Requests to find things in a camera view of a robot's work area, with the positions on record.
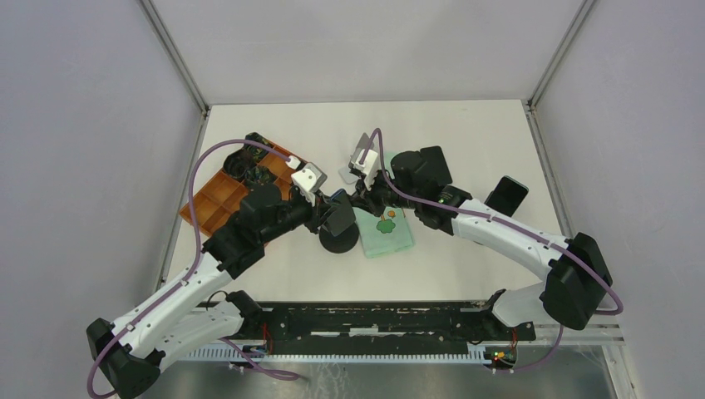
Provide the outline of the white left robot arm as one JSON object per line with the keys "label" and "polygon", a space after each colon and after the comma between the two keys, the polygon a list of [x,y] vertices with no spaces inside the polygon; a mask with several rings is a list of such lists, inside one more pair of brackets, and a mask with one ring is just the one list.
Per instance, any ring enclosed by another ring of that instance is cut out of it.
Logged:
{"label": "white left robot arm", "polygon": [[246,293],[231,293],[213,309],[191,317],[208,294],[225,287],[265,255],[265,246],[300,226],[316,232],[331,200],[321,192],[293,187],[251,190],[226,223],[197,248],[192,265],[133,310],[113,321],[98,318],[86,335],[93,363],[86,381],[91,398],[100,395],[101,373],[121,398],[136,398],[175,362],[220,338],[254,337],[261,328],[258,306]]}

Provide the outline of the green cartoon towel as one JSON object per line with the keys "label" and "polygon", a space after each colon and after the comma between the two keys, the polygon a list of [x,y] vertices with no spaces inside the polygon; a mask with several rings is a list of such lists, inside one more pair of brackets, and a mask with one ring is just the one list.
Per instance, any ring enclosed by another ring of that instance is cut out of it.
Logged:
{"label": "green cartoon towel", "polygon": [[380,216],[358,208],[353,211],[366,258],[388,256],[411,249],[415,245],[404,209],[386,207]]}

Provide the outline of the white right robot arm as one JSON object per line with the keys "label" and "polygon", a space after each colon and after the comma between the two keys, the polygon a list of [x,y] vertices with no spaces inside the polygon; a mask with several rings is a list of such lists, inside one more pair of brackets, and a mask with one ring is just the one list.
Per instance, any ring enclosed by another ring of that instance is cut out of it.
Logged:
{"label": "white right robot arm", "polygon": [[358,149],[349,163],[356,175],[354,206],[380,215],[387,208],[413,210],[428,228],[496,251],[533,273],[539,282],[504,290],[480,317],[481,331],[501,339],[524,322],[552,319],[583,330],[608,295],[613,279],[597,241],[577,233],[569,238],[513,219],[527,195],[505,176],[484,202],[452,184],[441,147],[398,153],[388,167],[375,150]]}

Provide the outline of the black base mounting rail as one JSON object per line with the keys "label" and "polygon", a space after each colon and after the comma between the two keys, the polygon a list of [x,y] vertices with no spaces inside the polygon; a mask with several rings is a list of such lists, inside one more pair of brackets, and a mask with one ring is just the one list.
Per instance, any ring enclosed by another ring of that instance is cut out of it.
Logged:
{"label": "black base mounting rail", "polygon": [[531,322],[502,324],[484,301],[262,302],[230,338],[273,344],[274,355],[460,355],[475,345],[529,342]]}

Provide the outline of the blue smartphone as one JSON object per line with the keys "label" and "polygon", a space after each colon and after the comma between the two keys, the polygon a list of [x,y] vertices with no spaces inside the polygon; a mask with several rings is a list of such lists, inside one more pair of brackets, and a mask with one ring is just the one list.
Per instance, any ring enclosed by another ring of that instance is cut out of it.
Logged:
{"label": "blue smartphone", "polygon": [[356,217],[345,189],[334,192],[328,199],[328,206],[323,226],[333,237],[339,236],[355,224]]}

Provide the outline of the white folding phone stand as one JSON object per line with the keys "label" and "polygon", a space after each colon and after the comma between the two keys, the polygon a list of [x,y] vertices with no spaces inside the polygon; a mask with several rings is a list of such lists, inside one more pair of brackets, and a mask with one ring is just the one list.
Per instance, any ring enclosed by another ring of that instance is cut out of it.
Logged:
{"label": "white folding phone stand", "polygon": [[362,134],[348,165],[338,172],[345,184],[353,185],[361,180],[367,188],[372,186],[381,169],[380,152],[375,146],[376,139],[376,134]]}

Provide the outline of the rolled dark floral tie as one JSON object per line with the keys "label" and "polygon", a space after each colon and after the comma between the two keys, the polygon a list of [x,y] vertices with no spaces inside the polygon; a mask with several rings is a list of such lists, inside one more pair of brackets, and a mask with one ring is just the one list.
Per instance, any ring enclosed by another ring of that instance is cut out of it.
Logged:
{"label": "rolled dark floral tie", "polygon": [[247,169],[244,174],[244,185],[249,189],[257,185],[266,185],[274,183],[277,176],[273,174],[269,168],[262,165],[256,165],[252,168]]}

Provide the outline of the orange compartment tray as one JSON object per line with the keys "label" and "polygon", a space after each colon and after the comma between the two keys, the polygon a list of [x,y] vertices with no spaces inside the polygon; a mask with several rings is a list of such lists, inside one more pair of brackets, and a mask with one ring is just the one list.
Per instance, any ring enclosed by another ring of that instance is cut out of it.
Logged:
{"label": "orange compartment tray", "polygon": [[253,156],[256,165],[262,165],[277,176],[273,185],[276,185],[284,200],[289,198],[290,188],[293,186],[291,175],[294,169],[288,167],[284,159],[277,156],[280,153],[290,157],[292,153],[283,147],[273,143],[261,136],[257,132],[249,133],[245,136],[247,140],[256,141],[262,145],[272,148],[267,151],[257,146],[245,144],[237,146],[226,156],[218,156],[219,169],[200,188],[195,188],[193,203],[196,213],[196,221],[200,232],[209,237],[215,230],[222,227],[229,217],[239,209],[240,201],[250,192],[251,189],[244,185],[244,181],[237,181],[226,175],[222,169],[226,157],[237,150],[248,150]]}

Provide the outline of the black clamp phone stand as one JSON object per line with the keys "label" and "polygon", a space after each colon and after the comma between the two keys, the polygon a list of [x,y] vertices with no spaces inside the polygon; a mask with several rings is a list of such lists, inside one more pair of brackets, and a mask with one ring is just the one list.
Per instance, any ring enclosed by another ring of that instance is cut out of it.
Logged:
{"label": "black clamp phone stand", "polygon": [[327,230],[319,232],[319,242],[329,253],[344,254],[352,250],[359,240],[359,230],[356,225],[350,226],[341,234],[334,236]]}

